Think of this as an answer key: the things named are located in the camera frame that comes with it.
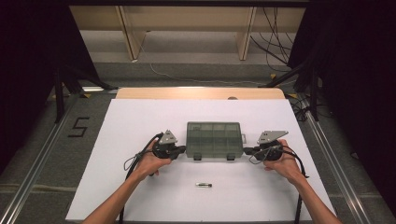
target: metal bracket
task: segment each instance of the metal bracket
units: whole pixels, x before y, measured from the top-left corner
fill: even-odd
[[[288,131],[265,131],[260,135],[257,144],[265,144],[275,141],[276,139],[288,134]]]
[[[169,130],[166,130],[166,132],[163,134],[163,137],[160,139],[160,145],[172,144],[176,142],[177,139]]]

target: forearm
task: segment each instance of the forearm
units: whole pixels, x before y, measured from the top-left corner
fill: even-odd
[[[303,202],[314,223],[341,223],[341,221],[323,203],[303,176],[299,177],[299,180],[295,182],[294,186],[303,198]]]
[[[141,178],[139,175],[132,173],[110,197],[83,221],[83,223],[114,223],[122,207],[126,204],[140,181]]]

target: black cable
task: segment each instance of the black cable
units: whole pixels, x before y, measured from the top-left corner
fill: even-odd
[[[261,46],[254,38],[253,36],[250,37],[251,40],[253,40],[253,42],[257,45],[257,47],[259,47],[259,49],[264,50],[266,53],[270,54],[271,56],[273,56],[274,58],[280,60],[283,64],[287,64],[286,61],[282,60],[281,58],[277,57],[273,52],[269,51],[268,49],[265,49],[263,46]]]
[[[264,8],[264,7],[262,8],[262,11],[264,12],[264,16],[265,16],[265,18],[267,19],[268,24],[270,25],[272,34],[275,36],[275,38],[276,38],[276,40],[277,40],[277,43],[278,43],[279,48],[280,48],[280,52],[282,53],[282,56],[284,57],[284,59],[285,59],[285,61],[286,61],[285,55],[286,55],[287,58],[289,58],[289,56],[288,56],[288,54],[286,53],[286,51],[283,49],[283,46],[282,46],[282,44],[280,43],[280,40],[279,40],[279,34],[278,34],[278,32],[277,32],[277,21],[276,21],[276,20],[277,20],[277,7],[274,8],[274,27],[271,25],[270,19],[268,18],[268,15],[267,15],[267,13],[265,12],[265,8]]]
[[[290,104],[291,108],[293,110],[294,116],[296,117],[296,119],[298,121],[306,121],[308,119],[308,117],[306,116],[306,112],[309,111],[310,107],[307,106],[307,107],[303,108],[303,104],[302,104],[303,100],[305,100],[305,99],[299,100],[294,104]]]
[[[267,150],[267,151],[261,150],[261,151],[258,151],[258,152],[256,152],[256,153],[254,153],[254,154],[249,158],[249,161],[250,161],[251,163],[253,163],[253,164],[259,164],[259,163],[262,163],[263,161],[265,161],[267,155],[271,152],[271,150],[280,151],[280,152],[282,152],[282,153],[286,153],[286,154],[289,154],[289,155],[291,155],[292,157],[294,157],[294,158],[300,163],[301,174],[302,174],[305,178],[308,178],[309,176],[307,176],[306,173],[305,173],[305,168],[304,168],[304,165],[303,165],[303,161],[300,159],[300,157],[297,155],[297,153],[295,153],[294,150],[291,149],[290,147],[287,147],[287,146],[282,146],[282,147],[286,147],[286,148],[290,149],[291,152],[286,151],[286,150],[283,150],[283,149],[279,149],[279,147],[271,147],[271,149],[269,149],[269,150]],[[255,163],[255,162],[253,162],[253,161],[250,160],[251,158],[254,157],[254,155],[257,155],[258,153],[263,153],[263,152],[265,152],[265,156],[264,156],[263,159],[260,160],[259,162]],[[302,205],[303,205],[303,198],[302,198],[301,195],[299,194],[299,195],[298,195],[298,200],[297,200],[297,208],[296,208],[296,215],[295,215],[295,218],[294,218],[294,224],[298,224],[298,223],[300,222],[300,214],[301,214]]]
[[[271,33],[270,42],[271,42],[271,40],[272,40],[273,35],[274,35],[274,33]],[[270,45],[268,44],[266,50],[269,51],[269,48],[270,48]],[[288,72],[288,71],[282,71],[282,70],[275,69],[273,66],[271,66],[271,64],[268,62],[268,54],[267,54],[267,53],[265,54],[265,61],[267,61],[268,67],[270,67],[270,68],[271,68],[272,70],[274,70],[274,71],[277,71],[277,72]]]
[[[160,137],[162,137],[162,136],[163,136],[163,133],[157,133],[154,137],[152,137],[152,138],[148,141],[148,143],[146,144],[146,146],[145,146],[139,153],[137,153],[136,155],[134,155],[134,157],[131,158],[131,159],[134,159],[134,161],[133,161],[132,164],[129,166],[128,174],[126,175],[125,180],[128,179],[128,177],[129,177],[129,176],[131,175],[131,173],[134,171],[134,168],[135,168],[136,165],[140,162],[140,160],[142,159],[143,155],[144,155],[145,153],[147,153],[147,152],[150,152],[150,151],[147,151],[147,149],[148,149],[149,145],[152,143],[152,141],[154,141],[154,139],[160,138]],[[122,207],[122,209],[121,209],[121,211],[120,211],[119,224],[122,224],[122,223],[123,223],[124,210],[125,210],[125,206]]]
[[[267,39],[265,39],[265,37],[262,36],[262,33],[259,33],[259,35],[260,35],[260,37],[262,38],[262,40],[265,41],[265,42],[267,42],[268,44],[270,44],[270,45],[272,45],[272,46],[274,46],[274,47],[278,47],[278,48],[280,47],[279,45],[274,44],[274,43],[271,43],[271,42],[269,42]]]
[[[290,36],[288,35],[288,33],[285,33],[285,35],[288,37],[289,41],[291,42],[291,44],[293,45],[294,42],[291,40]]]

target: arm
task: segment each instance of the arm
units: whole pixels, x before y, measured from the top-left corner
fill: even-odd
[[[122,207],[126,204],[140,181],[144,180],[148,175],[158,175],[158,169],[170,163],[170,159],[158,159],[152,152],[145,153],[128,179],[87,216],[82,223],[114,223]]]
[[[279,139],[279,142],[282,146],[288,145],[283,139]],[[276,170],[297,188],[314,223],[341,223],[309,185],[291,155],[283,153],[278,161],[265,161],[264,165],[265,170]]]

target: person's left hand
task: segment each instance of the person's left hand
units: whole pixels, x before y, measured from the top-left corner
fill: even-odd
[[[141,180],[144,180],[148,175],[158,175],[158,169],[172,162],[171,159],[159,159],[151,152],[155,142],[155,140],[151,142],[147,149],[149,152],[143,155],[143,158],[134,169],[134,173],[138,173]]]

